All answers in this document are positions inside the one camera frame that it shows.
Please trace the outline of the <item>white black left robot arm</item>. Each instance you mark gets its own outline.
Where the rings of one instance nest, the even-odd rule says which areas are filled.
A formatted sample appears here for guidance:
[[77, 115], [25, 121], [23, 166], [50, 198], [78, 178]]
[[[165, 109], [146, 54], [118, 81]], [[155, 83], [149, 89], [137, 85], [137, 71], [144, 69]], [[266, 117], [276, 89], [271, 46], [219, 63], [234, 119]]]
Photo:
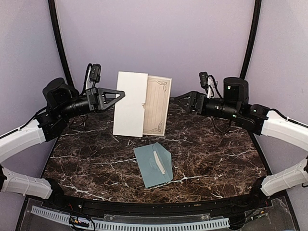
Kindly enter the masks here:
[[[0, 161], [61, 135], [75, 116], [100, 113], [108, 110], [125, 97], [124, 91], [90, 88], [85, 95], [67, 85], [61, 77], [52, 80], [43, 89], [46, 107], [37, 111], [24, 125], [0, 137]], [[58, 210], [68, 206], [62, 188], [52, 179], [34, 178], [0, 167], [1, 192], [18, 193], [49, 199]]]

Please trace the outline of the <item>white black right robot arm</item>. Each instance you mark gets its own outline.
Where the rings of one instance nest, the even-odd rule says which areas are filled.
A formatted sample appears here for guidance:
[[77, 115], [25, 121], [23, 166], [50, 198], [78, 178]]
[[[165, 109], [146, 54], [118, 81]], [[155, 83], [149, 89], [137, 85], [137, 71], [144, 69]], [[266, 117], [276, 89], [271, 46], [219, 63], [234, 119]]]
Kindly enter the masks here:
[[[274, 137], [295, 145], [303, 150], [308, 149], [308, 127], [306, 124], [290, 119], [274, 108], [260, 104], [249, 104], [249, 85], [238, 77], [227, 77], [223, 80], [223, 94], [217, 98], [213, 91], [216, 83], [210, 84], [211, 78], [206, 72], [200, 73], [200, 85], [205, 93], [191, 91], [175, 98], [175, 103], [188, 113], [196, 112], [202, 116], [211, 116], [235, 122], [239, 127], [254, 133]], [[308, 160], [274, 175], [259, 178], [246, 197], [245, 204], [250, 209], [257, 208], [269, 197], [280, 191], [301, 185], [308, 185]]]

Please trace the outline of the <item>light blue paper envelope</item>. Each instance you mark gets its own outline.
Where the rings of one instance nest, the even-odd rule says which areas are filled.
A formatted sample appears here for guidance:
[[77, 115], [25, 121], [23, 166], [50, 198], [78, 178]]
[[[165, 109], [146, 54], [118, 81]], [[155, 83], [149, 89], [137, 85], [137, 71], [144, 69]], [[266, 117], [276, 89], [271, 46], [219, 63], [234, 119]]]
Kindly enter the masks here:
[[[171, 153], [161, 144], [154, 143], [133, 149], [141, 176], [146, 188], [151, 188], [173, 180]], [[164, 164], [166, 174], [163, 175], [156, 165], [153, 151], [156, 151]]]

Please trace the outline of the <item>beige lined letter paper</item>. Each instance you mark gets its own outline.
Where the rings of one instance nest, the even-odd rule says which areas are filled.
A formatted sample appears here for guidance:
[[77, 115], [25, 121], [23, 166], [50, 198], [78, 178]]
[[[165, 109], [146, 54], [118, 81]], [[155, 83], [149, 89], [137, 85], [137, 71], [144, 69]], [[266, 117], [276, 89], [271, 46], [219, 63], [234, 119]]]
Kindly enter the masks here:
[[153, 151], [153, 154], [154, 154], [154, 159], [155, 159], [155, 162], [156, 162], [156, 165], [157, 167], [159, 168], [160, 172], [165, 175], [166, 174], [166, 169], [164, 167], [164, 164], [163, 162], [161, 161], [158, 153], [156, 151]]

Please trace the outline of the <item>spare gray paper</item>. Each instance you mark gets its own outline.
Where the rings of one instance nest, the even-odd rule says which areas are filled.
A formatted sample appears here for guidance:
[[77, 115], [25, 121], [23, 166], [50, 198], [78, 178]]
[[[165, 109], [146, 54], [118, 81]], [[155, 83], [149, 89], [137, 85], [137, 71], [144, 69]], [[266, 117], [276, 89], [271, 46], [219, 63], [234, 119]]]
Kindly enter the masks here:
[[113, 134], [164, 136], [172, 79], [147, 73], [118, 72], [117, 90], [125, 97], [115, 104]]

